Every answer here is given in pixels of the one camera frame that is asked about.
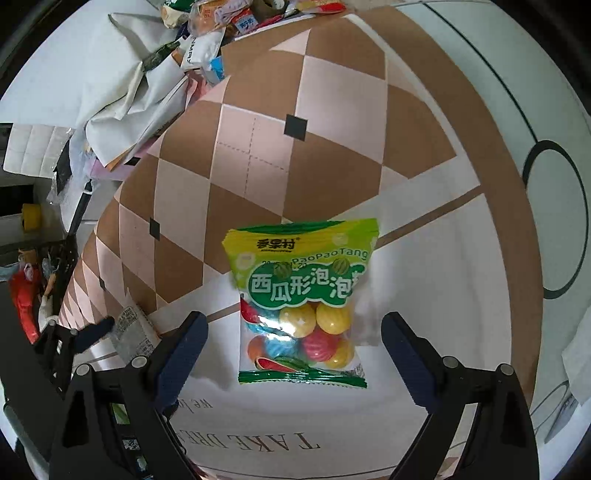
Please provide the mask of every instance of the brown diamond tile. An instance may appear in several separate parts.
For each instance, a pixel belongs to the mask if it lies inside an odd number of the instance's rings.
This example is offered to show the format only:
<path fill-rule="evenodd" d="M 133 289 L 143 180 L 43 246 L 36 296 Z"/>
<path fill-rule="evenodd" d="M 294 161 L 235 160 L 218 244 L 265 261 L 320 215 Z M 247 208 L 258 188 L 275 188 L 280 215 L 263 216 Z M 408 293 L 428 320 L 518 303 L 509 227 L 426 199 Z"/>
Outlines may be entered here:
<path fill-rule="evenodd" d="M 205 230 L 205 263 L 220 273 L 230 271 L 230 263 L 222 246 L 228 230 L 276 223 L 281 223 L 280 215 L 212 184 Z"/>
<path fill-rule="evenodd" d="M 306 54 L 385 78 L 385 55 L 359 27 L 344 18 L 310 30 Z"/>
<path fill-rule="evenodd" d="M 94 317 L 93 323 L 99 323 L 103 319 L 103 314 L 99 312 L 99 309 L 95 307 L 95 304 L 90 302 L 90 307 L 92 308 L 92 315 Z"/>
<path fill-rule="evenodd" d="M 84 250 L 82 251 L 82 261 L 97 277 L 100 277 L 99 258 L 96 254 L 96 235 L 94 232 L 90 234 Z"/>
<path fill-rule="evenodd" d="M 283 216 L 328 220 L 376 196 L 381 173 L 379 163 L 308 133 L 293 146 Z"/>
<path fill-rule="evenodd" d="M 295 115 L 304 57 L 271 50 L 228 80 L 224 103 L 285 120 Z"/>
<path fill-rule="evenodd" d="M 78 282 L 78 286 L 84 290 L 84 293 L 88 295 L 88 289 L 86 288 L 86 279 L 84 278 L 84 269 L 82 267 L 82 262 L 79 261 L 76 264 L 76 268 L 74 269 L 73 277 Z"/>
<path fill-rule="evenodd" d="M 146 315 L 156 311 L 156 293 L 154 290 L 142 282 L 125 265 L 123 265 L 123 282 L 125 284 L 125 291 L 127 292 L 127 289 L 129 289 L 131 298 L 134 299 L 134 302 Z"/>
<path fill-rule="evenodd" d="M 113 317 L 115 320 L 123 311 L 121 304 L 115 299 L 110 292 L 105 290 L 105 306 L 107 308 L 107 315 Z"/>
<path fill-rule="evenodd" d="M 160 158 L 209 178 L 221 104 L 200 100 L 164 134 Z"/>
<path fill-rule="evenodd" d="M 121 187 L 121 205 L 126 206 L 146 222 L 154 216 L 154 189 L 157 173 L 158 158 L 153 155 L 144 155 Z"/>
<path fill-rule="evenodd" d="M 96 236 L 117 256 L 119 252 L 119 202 L 112 199 L 96 226 Z"/>
<path fill-rule="evenodd" d="M 156 293 L 170 303 L 202 285 L 203 262 L 160 235 L 154 254 L 154 280 Z"/>
<path fill-rule="evenodd" d="M 383 165 L 410 179 L 455 155 L 429 107 L 406 90 L 389 85 Z"/>

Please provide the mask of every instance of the candy bag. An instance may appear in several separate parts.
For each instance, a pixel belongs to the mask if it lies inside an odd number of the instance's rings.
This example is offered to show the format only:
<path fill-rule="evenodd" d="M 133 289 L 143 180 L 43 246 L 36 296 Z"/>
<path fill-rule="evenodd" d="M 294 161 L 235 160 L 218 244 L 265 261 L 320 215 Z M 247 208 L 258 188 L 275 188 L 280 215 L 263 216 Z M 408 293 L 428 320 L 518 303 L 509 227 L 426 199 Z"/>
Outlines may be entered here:
<path fill-rule="evenodd" d="M 367 387 L 350 339 L 349 297 L 377 237 L 376 219 L 228 232 L 222 244 L 241 297 L 241 384 Z"/>

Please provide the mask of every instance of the plastic wrapper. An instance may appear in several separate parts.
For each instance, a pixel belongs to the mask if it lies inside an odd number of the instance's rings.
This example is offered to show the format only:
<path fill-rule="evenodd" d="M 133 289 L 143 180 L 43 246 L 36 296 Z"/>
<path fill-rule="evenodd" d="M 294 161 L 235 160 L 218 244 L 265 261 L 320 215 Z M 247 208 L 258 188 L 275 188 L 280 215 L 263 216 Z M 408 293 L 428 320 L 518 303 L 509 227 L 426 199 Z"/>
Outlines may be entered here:
<path fill-rule="evenodd" d="M 199 0 L 193 4 L 189 14 L 189 31 L 194 37 L 222 28 L 216 22 L 215 11 L 228 0 Z"/>
<path fill-rule="evenodd" d="M 179 12 L 187 12 L 191 11 L 191 7 L 195 3 L 195 0 L 166 0 L 164 5 Z"/>
<path fill-rule="evenodd" d="M 178 28 L 189 20 L 189 13 L 163 5 L 160 9 L 160 17 L 166 28 Z"/>
<path fill-rule="evenodd" d="M 246 35 L 258 28 L 258 22 L 250 8 L 245 8 L 237 16 L 232 18 L 232 24 L 236 27 L 240 35 Z"/>
<path fill-rule="evenodd" d="M 225 29 L 221 28 L 192 39 L 181 63 L 183 71 L 200 69 L 209 65 L 209 62 L 217 56 L 220 50 L 224 32 Z"/>
<path fill-rule="evenodd" d="M 337 14 L 347 10 L 343 3 L 335 0 L 304 0 L 295 7 L 305 14 Z"/>
<path fill-rule="evenodd" d="M 125 303 L 126 307 L 119 314 L 109 336 L 115 350 L 127 364 L 138 355 L 150 356 L 160 343 L 160 338 L 129 292 L 125 296 Z"/>
<path fill-rule="evenodd" d="M 228 232 L 223 246 L 241 296 L 241 384 L 367 387 L 349 299 L 377 237 L 375 219 Z"/>
<path fill-rule="evenodd" d="M 213 16 L 217 24 L 228 25 L 232 18 L 251 4 L 252 0 L 228 0 L 221 7 L 215 9 Z"/>

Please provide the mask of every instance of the yellow gum ball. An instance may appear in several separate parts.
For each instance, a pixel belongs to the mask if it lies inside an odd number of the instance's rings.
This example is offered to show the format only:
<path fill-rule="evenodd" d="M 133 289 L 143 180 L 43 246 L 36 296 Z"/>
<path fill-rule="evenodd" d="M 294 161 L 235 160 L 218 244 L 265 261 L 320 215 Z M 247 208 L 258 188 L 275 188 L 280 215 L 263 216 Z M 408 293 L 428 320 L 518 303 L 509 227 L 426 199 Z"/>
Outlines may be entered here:
<path fill-rule="evenodd" d="M 351 313 L 348 307 L 336 309 L 321 303 L 316 309 L 316 322 L 326 333 L 339 335 L 351 328 Z"/>
<path fill-rule="evenodd" d="M 349 365 L 349 362 L 354 356 L 355 349 L 351 342 L 345 338 L 341 338 L 336 347 L 335 354 L 324 363 L 328 368 L 344 368 Z"/>
<path fill-rule="evenodd" d="M 279 313 L 281 330 L 295 338 L 304 338 L 316 327 L 314 309 L 304 303 L 300 307 L 285 307 Z"/>

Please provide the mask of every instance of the pink diamond tile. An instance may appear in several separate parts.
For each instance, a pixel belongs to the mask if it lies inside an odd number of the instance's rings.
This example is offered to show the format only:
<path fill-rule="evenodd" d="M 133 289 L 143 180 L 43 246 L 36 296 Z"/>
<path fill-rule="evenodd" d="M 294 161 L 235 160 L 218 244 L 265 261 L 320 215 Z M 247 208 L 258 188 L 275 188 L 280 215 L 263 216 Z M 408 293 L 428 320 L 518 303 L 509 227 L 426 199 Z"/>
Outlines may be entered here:
<path fill-rule="evenodd" d="M 90 305 L 90 299 L 88 295 L 82 290 L 81 286 L 78 285 L 78 282 L 72 278 L 74 282 L 74 291 L 76 292 L 76 301 L 78 306 L 80 307 L 80 311 L 82 312 L 83 317 L 89 323 L 95 322 L 95 315 L 92 312 L 92 306 Z"/>
<path fill-rule="evenodd" d="M 295 115 L 308 120 L 308 132 L 382 163 L 387 106 L 385 81 L 315 57 L 304 59 Z"/>
<path fill-rule="evenodd" d="M 230 77 L 224 78 L 214 88 L 209 90 L 199 100 L 207 100 L 208 102 L 223 103 L 223 96 L 226 93 L 226 87 L 228 86 L 228 80 Z"/>
<path fill-rule="evenodd" d="M 283 213 L 288 172 L 251 157 L 246 181 L 246 199 L 277 215 Z"/>
<path fill-rule="evenodd" d="M 106 317 L 107 307 L 105 305 L 105 294 L 100 287 L 99 277 L 97 277 L 84 262 L 82 262 L 82 271 L 84 272 L 84 280 L 86 282 L 86 290 L 88 291 L 89 298 L 92 299 L 92 303 L 95 304 L 101 315 Z"/>
<path fill-rule="evenodd" d="M 244 197 L 249 162 L 248 153 L 217 144 L 213 152 L 212 183 Z"/>
<path fill-rule="evenodd" d="M 154 193 L 154 220 L 160 234 L 203 260 L 209 181 L 178 165 L 160 160 Z"/>
<path fill-rule="evenodd" d="M 68 328 L 75 328 L 76 322 L 74 321 L 74 316 L 72 315 L 72 311 L 66 305 L 66 299 L 64 299 L 64 303 L 62 304 L 61 308 L 66 314 L 67 327 Z"/>
<path fill-rule="evenodd" d="M 389 85 L 406 90 L 408 93 L 412 93 L 415 97 L 421 98 L 418 93 L 418 86 L 415 87 L 413 85 L 413 81 L 406 76 L 402 68 L 398 65 L 398 61 L 395 59 L 389 59 L 388 57 L 386 57 L 386 81 Z"/>
<path fill-rule="evenodd" d="M 160 148 L 162 147 L 162 141 L 164 140 L 164 134 L 160 135 L 156 142 L 152 144 L 152 146 L 148 149 L 147 153 L 153 155 L 154 157 L 160 156 Z"/>
<path fill-rule="evenodd" d="M 408 180 L 405 176 L 400 175 L 397 171 L 392 170 L 388 167 L 382 167 L 382 177 L 379 182 L 379 192 L 382 193 L 396 185 L 400 185 L 405 180 Z"/>
<path fill-rule="evenodd" d="M 74 327 L 78 330 L 82 330 L 84 328 L 84 318 L 80 312 L 80 308 L 78 304 L 70 295 L 70 292 L 67 292 L 66 295 L 68 296 L 68 301 L 70 302 L 70 306 L 72 307 L 72 318 L 74 319 Z"/>
<path fill-rule="evenodd" d="M 297 34 L 295 37 L 291 37 L 289 40 L 281 42 L 271 50 L 291 51 L 293 53 L 305 55 L 306 47 L 308 45 L 308 36 L 310 36 L 310 30 L 306 30 L 305 32 Z"/>
<path fill-rule="evenodd" d="M 249 153 L 254 122 L 254 113 L 223 105 L 217 143 Z"/>
<path fill-rule="evenodd" d="M 252 132 L 251 155 L 289 170 L 293 137 L 283 134 L 285 122 L 257 115 Z"/>
<path fill-rule="evenodd" d="M 156 294 L 156 308 L 159 310 L 162 307 L 168 305 L 168 302 L 164 300 L 160 295 Z"/>
<path fill-rule="evenodd" d="M 121 188 L 123 188 L 123 183 L 121 183 L 121 185 L 119 185 L 119 188 L 117 189 L 117 191 L 113 195 L 113 198 L 115 200 L 117 200 L 118 202 L 121 202 Z"/>
<path fill-rule="evenodd" d="M 109 248 L 96 238 L 96 256 L 99 260 L 100 277 L 105 282 L 105 288 L 114 296 L 120 304 L 125 303 L 125 290 L 123 286 L 123 265 Z"/>
<path fill-rule="evenodd" d="M 215 280 L 216 278 L 221 277 L 222 274 L 217 270 L 214 270 L 212 267 L 207 265 L 206 263 L 203 264 L 203 285 L 206 283 Z"/>
<path fill-rule="evenodd" d="M 155 288 L 150 224 L 123 205 L 119 205 L 119 249 L 123 264 L 147 286 Z"/>

